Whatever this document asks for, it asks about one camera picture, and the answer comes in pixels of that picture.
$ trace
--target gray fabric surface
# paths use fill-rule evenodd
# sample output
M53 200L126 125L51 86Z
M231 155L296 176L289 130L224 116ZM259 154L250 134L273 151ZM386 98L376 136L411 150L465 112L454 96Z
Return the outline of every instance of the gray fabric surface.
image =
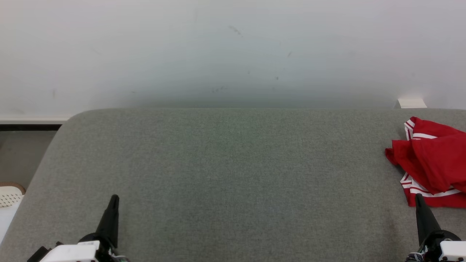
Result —
M113 109L56 134L0 247L24 262L76 243L120 195L138 261L401 261L415 209L384 156L411 116L466 131L462 110ZM433 210L466 239L466 210Z

